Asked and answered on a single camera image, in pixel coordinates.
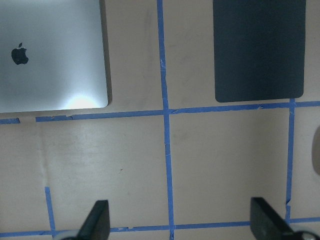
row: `gray object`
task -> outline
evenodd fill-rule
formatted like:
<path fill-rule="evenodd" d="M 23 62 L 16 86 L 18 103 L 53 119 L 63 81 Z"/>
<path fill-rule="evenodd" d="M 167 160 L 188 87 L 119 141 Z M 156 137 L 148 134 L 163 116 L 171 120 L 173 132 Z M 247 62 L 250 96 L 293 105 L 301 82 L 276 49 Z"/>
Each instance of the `gray object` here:
<path fill-rule="evenodd" d="M 313 169 L 320 175 L 320 127 L 317 128 L 313 136 L 311 157 Z"/>
<path fill-rule="evenodd" d="M 304 234 L 302 234 L 302 238 L 303 240 L 316 240 L 316 237 L 308 232 L 305 232 Z"/>
<path fill-rule="evenodd" d="M 0 0 L 0 32 L 1 113 L 108 105 L 103 0 Z"/>
<path fill-rule="evenodd" d="M 299 98 L 306 0 L 213 0 L 218 102 Z"/>

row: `silver laptop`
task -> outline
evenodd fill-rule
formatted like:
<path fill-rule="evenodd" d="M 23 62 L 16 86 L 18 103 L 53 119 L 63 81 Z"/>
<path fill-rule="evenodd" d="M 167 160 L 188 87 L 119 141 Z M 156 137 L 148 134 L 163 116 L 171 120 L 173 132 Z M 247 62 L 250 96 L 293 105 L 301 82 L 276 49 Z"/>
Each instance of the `silver laptop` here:
<path fill-rule="evenodd" d="M 0 0 L 0 113 L 107 106 L 104 12 L 104 0 Z"/>

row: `dark gray laptop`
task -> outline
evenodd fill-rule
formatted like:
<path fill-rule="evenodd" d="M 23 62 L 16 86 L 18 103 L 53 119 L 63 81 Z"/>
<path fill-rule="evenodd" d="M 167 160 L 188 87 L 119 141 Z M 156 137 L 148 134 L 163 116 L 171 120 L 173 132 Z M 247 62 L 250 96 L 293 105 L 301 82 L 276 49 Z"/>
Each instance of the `dark gray laptop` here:
<path fill-rule="evenodd" d="M 104 8 L 99 0 L 0 0 L 0 113 L 108 105 Z"/>
<path fill-rule="evenodd" d="M 213 0 L 218 102 L 299 98 L 306 0 Z"/>

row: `blue painter's tape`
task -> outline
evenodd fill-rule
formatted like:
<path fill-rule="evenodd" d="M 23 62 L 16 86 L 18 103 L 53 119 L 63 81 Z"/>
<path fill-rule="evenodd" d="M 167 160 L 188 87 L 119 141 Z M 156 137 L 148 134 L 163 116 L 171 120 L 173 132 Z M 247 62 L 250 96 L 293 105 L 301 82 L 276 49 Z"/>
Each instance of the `blue painter's tape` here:
<path fill-rule="evenodd" d="M 51 231 L 18 231 L 0 233 L 0 238 L 52 235 Z"/>
<path fill-rule="evenodd" d="M 250 226 L 250 222 L 234 221 L 234 222 L 183 224 L 183 225 L 176 225 L 175 229 L 209 229 L 209 228 L 228 228 L 228 227 L 244 227 L 244 226 Z"/>
<path fill-rule="evenodd" d="M 320 222 L 320 217 L 305 217 L 305 218 L 290 219 L 291 224 L 316 223 L 316 222 Z"/>
<path fill-rule="evenodd" d="M 169 230 L 168 225 L 162 226 L 137 226 L 133 228 L 128 227 L 114 227 L 110 229 L 111 233 L 121 233 L 121 232 L 146 232 L 146 231 L 164 231 Z"/>
<path fill-rule="evenodd" d="M 76 114 L 72 116 L 37 116 L 35 121 L 41 122 L 57 122 L 70 120 L 89 120 L 89 119 L 112 119 L 112 118 L 129 118 L 129 117 L 145 117 L 145 116 L 160 116 L 163 115 L 163 110 L 148 110 L 148 111 L 127 111 L 127 112 L 110 112 L 110 113 L 95 113 L 95 114 Z"/>
<path fill-rule="evenodd" d="M 169 109 L 167 81 L 166 81 L 166 51 L 165 51 L 165 31 L 164 31 L 164 10 L 163 1 L 157 0 L 157 18 L 158 18 L 158 38 L 159 38 L 159 56 L 160 56 L 160 74 L 163 109 Z"/>
<path fill-rule="evenodd" d="M 229 106 L 205 106 L 205 107 L 170 109 L 170 114 L 195 114 L 195 113 L 227 112 L 227 111 L 258 110 L 258 109 L 278 109 L 278 108 L 283 109 L 283 108 L 289 108 L 289 107 L 290 107 L 289 102 L 229 105 Z"/>
<path fill-rule="evenodd" d="M 19 124 L 19 123 L 20 123 L 19 118 L 0 119 L 0 125 L 1 124 Z"/>
<path fill-rule="evenodd" d="M 54 218 L 54 210 L 53 210 L 52 201 L 51 201 L 50 188 L 46 186 L 44 188 L 44 192 L 45 192 L 46 206 L 47 206 L 48 215 L 49 215 L 50 229 L 52 232 L 52 237 L 54 237 L 56 235 L 56 225 L 55 225 L 55 218 Z"/>
<path fill-rule="evenodd" d="M 294 161 L 294 135 L 295 135 L 295 99 L 290 99 L 289 106 L 289 133 L 288 133 L 288 158 L 286 171 L 286 193 L 285 193 L 285 221 L 290 222 L 291 218 L 291 190 L 292 190 L 292 174 Z"/>
<path fill-rule="evenodd" d="M 158 20 L 158 40 L 159 40 L 159 58 L 160 58 L 160 74 L 161 74 L 161 91 L 163 103 L 163 121 L 164 121 L 164 148 L 165 148 L 165 166 L 166 166 L 166 183 L 168 195 L 168 215 L 170 240 L 174 239 L 175 222 L 174 222 L 174 196 L 172 183 L 172 164 L 170 149 L 170 110 L 168 101 L 168 88 L 166 80 L 166 48 L 165 48 L 165 31 L 164 31 L 164 9 L 163 0 L 156 1 L 157 20 Z"/>
<path fill-rule="evenodd" d="M 296 102 L 297 108 L 303 108 L 303 107 L 320 107 L 320 101 L 302 101 L 302 102 Z"/>

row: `apple logo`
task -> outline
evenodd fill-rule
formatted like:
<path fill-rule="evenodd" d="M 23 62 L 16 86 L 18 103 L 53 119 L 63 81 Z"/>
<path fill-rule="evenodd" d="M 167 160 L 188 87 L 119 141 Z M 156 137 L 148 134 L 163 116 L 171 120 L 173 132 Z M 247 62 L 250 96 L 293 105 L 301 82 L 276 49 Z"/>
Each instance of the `apple logo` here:
<path fill-rule="evenodd" d="M 12 60 L 14 61 L 15 64 L 26 64 L 29 60 L 26 56 L 26 50 L 25 48 L 21 48 L 22 42 L 19 44 L 19 48 L 15 48 L 11 52 L 11 57 Z"/>

